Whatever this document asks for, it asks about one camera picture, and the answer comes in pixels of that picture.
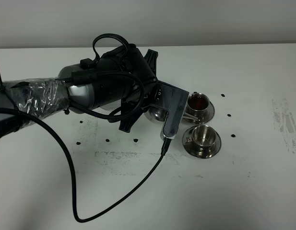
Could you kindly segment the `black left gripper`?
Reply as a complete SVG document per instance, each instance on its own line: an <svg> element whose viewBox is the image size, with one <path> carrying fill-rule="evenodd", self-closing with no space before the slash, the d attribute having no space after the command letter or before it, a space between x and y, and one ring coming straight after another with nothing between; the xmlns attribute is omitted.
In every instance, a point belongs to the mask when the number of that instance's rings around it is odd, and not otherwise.
<svg viewBox="0 0 296 230"><path fill-rule="evenodd" d="M135 45L119 46L95 59L82 59L79 64L79 111L94 109L121 101L115 113L134 113L120 122L119 130L130 132L131 127L148 111L149 103L158 88L156 64L158 52L148 49L142 55Z"/></svg>

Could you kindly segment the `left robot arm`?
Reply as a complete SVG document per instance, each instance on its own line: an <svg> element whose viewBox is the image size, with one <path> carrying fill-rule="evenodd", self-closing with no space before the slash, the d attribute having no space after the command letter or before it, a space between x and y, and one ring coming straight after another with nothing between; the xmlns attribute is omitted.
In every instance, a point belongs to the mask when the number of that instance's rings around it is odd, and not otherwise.
<svg viewBox="0 0 296 230"><path fill-rule="evenodd" d="M56 78L0 81L0 138L66 110L131 126L157 85L134 44L64 67Z"/></svg>

